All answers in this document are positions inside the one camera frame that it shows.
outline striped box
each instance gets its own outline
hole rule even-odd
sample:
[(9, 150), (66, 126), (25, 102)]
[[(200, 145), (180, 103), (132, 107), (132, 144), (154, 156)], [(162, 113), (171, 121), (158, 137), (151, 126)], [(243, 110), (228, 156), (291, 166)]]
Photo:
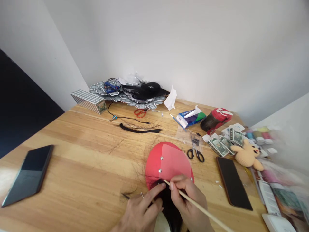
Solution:
[(79, 89), (72, 92), (71, 95), (77, 104), (98, 114), (101, 114), (106, 110), (104, 99), (93, 93)]

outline plush toy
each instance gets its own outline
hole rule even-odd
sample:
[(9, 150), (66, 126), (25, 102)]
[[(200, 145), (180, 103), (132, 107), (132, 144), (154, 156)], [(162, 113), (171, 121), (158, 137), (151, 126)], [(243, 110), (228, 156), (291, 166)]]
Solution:
[(236, 151), (235, 159), (238, 163), (245, 167), (253, 166), (258, 171), (263, 171), (263, 165), (256, 159), (260, 154), (259, 148), (244, 140), (243, 148), (239, 146), (231, 146), (232, 151)]

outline black-handled scissors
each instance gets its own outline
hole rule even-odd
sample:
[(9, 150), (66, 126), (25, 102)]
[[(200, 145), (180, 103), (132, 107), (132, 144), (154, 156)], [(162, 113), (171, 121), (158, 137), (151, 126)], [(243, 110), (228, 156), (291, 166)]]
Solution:
[(193, 159), (193, 157), (194, 157), (194, 151), (195, 151), (196, 157), (199, 159), (199, 161), (200, 161), (201, 163), (204, 163), (204, 161), (205, 161), (204, 156), (202, 155), (202, 153), (200, 153), (200, 151), (198, 151), (198, 150), (195, 148), (195, 145), (196, 145), (196, 144), (199, 144), (200, 141), (199, 141), (198, 139), (193, 139), (192, 137), (191, 137), (191, 141), (192, 141), (192, 148), (189, 149), (189, 150), (187, 151), (187, 156), (189, 157), (189, 159)]

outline dark doorway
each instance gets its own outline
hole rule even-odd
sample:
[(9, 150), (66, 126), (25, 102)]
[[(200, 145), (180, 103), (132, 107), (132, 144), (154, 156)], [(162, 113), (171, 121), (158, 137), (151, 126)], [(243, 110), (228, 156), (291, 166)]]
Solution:
[(64, 111), (0, 50), (0, 158)]

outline tissue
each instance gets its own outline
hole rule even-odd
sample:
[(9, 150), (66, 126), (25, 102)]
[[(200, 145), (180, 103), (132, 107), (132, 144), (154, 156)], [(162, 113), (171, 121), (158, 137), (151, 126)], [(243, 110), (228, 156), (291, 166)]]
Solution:
[(168, 97), (163, 102), (168, 110), (175, 109), (174, 104), (175, 104), (176, 97), (177, 97), (176, 90), (174, 90), (174, 88), (172, 86), (170, 94), (168, 95)]
[(206, 118), (206, 114), (204, 114), (198, 106), (195, 106), (195, 109), (182, 112), (177, 115), (177, 121), (184, 127), (189, 127), (194, 124), (199, 123), (201, 120)]

